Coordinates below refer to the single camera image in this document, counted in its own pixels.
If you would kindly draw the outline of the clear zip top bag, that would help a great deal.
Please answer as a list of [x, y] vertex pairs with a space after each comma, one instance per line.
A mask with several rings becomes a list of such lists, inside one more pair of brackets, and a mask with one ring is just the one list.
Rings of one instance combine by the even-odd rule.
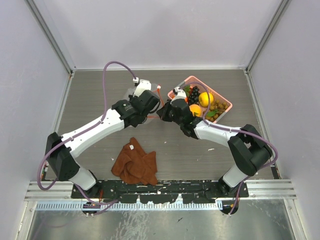
[[153, 120], [159, 119], [156, 111], [163, 106], [160, 88], [161, 86], [156, 83], [140, 80], [139, 83], [134, 83], [134, 87], [126, 90], [124, 99], [128, 100], [137, 112], [140, 117], [139, 124], [149, 124]]

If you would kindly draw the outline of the orange peach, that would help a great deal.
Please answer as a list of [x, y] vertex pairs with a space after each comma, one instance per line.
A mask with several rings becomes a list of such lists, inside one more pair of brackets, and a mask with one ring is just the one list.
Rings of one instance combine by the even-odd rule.
[[202, 108], [197, 104], [190, 105], [189, 110], [194, 117], [201, 117], [203, 114]]

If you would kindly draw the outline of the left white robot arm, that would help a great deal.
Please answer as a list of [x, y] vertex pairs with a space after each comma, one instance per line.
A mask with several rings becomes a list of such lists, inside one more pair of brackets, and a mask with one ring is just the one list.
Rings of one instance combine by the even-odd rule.
[[160, 106], [160, 98], [151, 90], [139, 96], [122, 99], [112, 105], [101, 118], [83, 127], [59, 136], [56, 132], [47, 137], [45, 159], [58, 181], [70, 181], [80, 187], [88, 198], [99, 195], [101, 184], [90, 171], [82, 167], [76, 158], [87, 148], [108, 135], [127, 127], [143, 124], [149, 114]]

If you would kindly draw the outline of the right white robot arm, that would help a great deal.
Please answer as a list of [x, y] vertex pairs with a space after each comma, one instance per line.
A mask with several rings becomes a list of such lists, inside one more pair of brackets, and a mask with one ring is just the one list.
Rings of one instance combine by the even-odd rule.
[[183, 99], [168, 100], [156, 113], [164, 122], [176, 123], [187, 137], [211, 141], [230, 150], [234, 165], [218, 180], [218, 189], [225, 197], [231, 197], [243, 180], [254, 176], [273, 156], [268, 143], [252, 125], [227, 127], [209, 123], [192, 113]]

